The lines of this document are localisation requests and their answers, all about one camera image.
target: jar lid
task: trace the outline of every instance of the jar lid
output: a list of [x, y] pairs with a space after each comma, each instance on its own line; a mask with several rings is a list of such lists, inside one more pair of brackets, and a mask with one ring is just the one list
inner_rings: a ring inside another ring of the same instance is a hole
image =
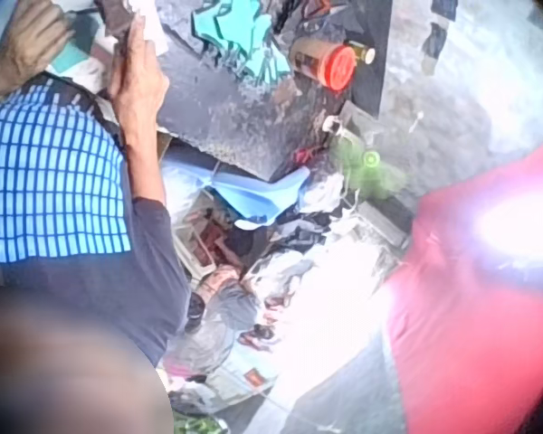
[[342, 45], [329, 56], [326, 83], [335, 91], [343, 90], [352, 80], [356, 69], [356, 54], [352, 47]]

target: shirt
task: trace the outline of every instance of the shirt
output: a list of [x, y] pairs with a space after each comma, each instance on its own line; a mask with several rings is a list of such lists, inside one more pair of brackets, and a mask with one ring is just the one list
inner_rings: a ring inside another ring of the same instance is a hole
[[131, 200], [94, 108], [56, 88], [0, 103], [0, 285], [94, 314], [157, 365], [189, 299], [167, 210]]

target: clothing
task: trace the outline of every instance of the clothing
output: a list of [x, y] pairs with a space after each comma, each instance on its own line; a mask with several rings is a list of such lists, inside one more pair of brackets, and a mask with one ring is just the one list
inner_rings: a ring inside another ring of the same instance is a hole
[[410, 434], [509, 434], [543, 394], [543, 287], [485, 269], [475, 232], [527, 193], [543, 193], [543, 147], [421, 201], [413, 245], [381, 288]]
[[113, 137], [66, 97], [49, 80], [0, 104], [0, 285], [95, 314], [157, 365], [189, 299], [167, 210], [131, 201]]

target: hand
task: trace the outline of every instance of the hand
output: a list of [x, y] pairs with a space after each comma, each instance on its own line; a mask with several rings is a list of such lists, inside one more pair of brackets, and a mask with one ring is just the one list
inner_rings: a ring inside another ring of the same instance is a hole
[[51, 0], [19, 0], [0, 42], [0, 97], [43, 72], [72, 35]]
[[[140, 15], [133, 20], [129, 32], [127, 58], [115, 54], [109, 85], [109, 95], [115, 114], [125, 137], [125, 146], [150, 147], [151, 136], [157, 134], [157, 113], [169, 88], [168, 78], [161, 72], [155, 44], [143, 37], [145, 19]], [[152, 152], [150, 149], [130, 149]]]

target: orange jar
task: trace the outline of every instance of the orange jar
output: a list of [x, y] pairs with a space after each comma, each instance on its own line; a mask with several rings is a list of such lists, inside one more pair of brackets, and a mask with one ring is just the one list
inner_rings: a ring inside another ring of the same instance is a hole
[[343, 90], [356, 69], [356, 54], [341, 43], [299, 38], [291, 46], [293, 68], [334, 91]]

